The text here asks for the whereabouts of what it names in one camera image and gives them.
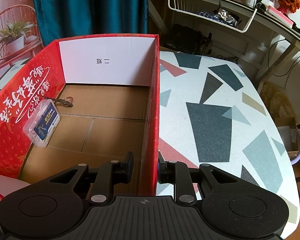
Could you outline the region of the pink book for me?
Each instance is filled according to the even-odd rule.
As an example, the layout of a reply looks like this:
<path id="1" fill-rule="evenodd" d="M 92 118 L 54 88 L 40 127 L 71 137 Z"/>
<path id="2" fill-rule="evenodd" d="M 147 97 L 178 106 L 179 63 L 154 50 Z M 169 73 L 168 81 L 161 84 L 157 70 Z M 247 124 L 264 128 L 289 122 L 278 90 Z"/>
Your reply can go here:
<path id="1" fill-rule="evenodd" d="M 272 7 L 271 5 L 267 6 L 265 13 L 271 17 L 276 18 L 279 22 L 281 22 L 285 26 L 289 28 L 293 27 L 294 22 L 291 19 L 289 19 L 286 15 L 284 15 L 282 12 Z"/>

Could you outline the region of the clear plastic toothpick box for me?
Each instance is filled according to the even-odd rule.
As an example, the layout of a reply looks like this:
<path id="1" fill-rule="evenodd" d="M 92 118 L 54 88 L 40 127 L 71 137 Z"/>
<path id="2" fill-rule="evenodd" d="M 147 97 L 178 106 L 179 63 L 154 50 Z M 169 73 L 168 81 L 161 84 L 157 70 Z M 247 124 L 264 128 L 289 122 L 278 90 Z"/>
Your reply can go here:
<path id="1" fill-rule="evenodd" d="M 42 100 L 23 126 L 23 132 L 37 147 L 45 148 L 61 120 L 51 99 Z"/>

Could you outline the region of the metal keys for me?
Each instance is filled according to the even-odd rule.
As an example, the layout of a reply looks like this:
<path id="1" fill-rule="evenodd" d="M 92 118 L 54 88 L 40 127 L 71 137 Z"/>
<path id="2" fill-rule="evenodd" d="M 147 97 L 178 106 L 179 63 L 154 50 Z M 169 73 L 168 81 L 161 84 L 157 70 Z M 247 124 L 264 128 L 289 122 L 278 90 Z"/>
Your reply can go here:
<path id="1" fill-rule="evenodd" d="M 52 100 L 53 102 L 60 103 L 64 107 L 73 107 L 73 104 L 72 104 L 73 98 L 72 97 L 67 97 L 65 99 L 54 99 L 54 98 L 44 96 L 43 98 L 47 99 L 47 100 Z"/>

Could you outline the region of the red cardboard box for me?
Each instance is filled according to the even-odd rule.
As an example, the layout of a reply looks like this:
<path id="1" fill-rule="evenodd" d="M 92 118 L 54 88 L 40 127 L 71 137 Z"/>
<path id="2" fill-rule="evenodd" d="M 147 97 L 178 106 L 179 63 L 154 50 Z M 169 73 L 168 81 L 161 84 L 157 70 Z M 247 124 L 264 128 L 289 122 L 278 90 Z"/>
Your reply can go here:
<path id="1" fill-rule="evenodd" d="M 33 184 L 80 163 L 91 168 L 134 154 L 117 194 L 155 194 L 159 142 L 159 37 L 104 34 L 51 42 L 0 90 L 0 177 Z M 47 96 L 61 115 L 48 145 L 23 126 Z"/>

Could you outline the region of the printed living room backdrop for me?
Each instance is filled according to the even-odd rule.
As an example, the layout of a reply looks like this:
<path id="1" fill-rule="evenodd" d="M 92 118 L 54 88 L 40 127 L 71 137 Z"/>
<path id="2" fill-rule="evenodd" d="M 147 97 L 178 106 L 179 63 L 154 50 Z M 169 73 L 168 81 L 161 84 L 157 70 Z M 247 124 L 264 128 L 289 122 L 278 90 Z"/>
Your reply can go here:
<path id="1" fill-rule="evenodd" d="M 0 79 L 43 49 L 33 0 L 0 0 Z"/>

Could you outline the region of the geometric patterned tablecloth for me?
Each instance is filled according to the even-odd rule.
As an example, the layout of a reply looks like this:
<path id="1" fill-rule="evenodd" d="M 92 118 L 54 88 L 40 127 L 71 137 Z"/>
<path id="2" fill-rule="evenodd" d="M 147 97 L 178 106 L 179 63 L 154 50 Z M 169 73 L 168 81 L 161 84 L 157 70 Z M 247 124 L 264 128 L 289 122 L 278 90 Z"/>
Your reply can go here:
<path id="1" fill-rule="evenodd" d="M 298 227 L 293 167 L 261 97 L 230 61 L 160 52 L 159 150 L 189 167 L 209 163 L 279 195 L 289 208 L 282 238 Z"/>

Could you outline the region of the teal blue curtain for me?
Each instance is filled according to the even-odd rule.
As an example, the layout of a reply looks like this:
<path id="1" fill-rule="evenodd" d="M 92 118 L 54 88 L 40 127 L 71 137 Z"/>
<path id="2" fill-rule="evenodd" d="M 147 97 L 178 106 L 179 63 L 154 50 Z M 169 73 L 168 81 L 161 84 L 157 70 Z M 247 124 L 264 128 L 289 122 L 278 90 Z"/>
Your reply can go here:
<path id="1" fill-rule="evenodd" d="M 147 33 L 148 0 L 33 0 L 43 44 L 59 38 Z"/>

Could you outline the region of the white plastic basin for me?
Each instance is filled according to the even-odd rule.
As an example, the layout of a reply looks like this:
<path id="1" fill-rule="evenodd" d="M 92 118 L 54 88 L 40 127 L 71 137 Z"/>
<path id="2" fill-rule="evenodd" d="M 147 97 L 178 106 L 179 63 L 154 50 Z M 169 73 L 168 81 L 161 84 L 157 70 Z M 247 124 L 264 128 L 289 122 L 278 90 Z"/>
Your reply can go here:
<path id="1" fill-rule="evenodd" d="M 300 161 L 300 132 L 298 129 L 290 130 L 291 146 L 287 151 L 292 165 Z"/>

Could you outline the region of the cluttered white desk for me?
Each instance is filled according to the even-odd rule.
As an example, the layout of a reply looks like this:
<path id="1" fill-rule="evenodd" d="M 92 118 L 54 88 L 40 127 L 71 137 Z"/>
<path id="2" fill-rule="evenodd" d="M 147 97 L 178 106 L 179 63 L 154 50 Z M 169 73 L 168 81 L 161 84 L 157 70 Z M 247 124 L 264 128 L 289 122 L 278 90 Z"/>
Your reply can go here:
<path id="1" fill-rule="evenodd" d="M 176 25 L 210 38 L 202 54 L 239 59 L 257 90 L 300 54 L 300 34 L 275 17 L 232 0 L 148 0 L 149 13 L 167 47 Z"/>

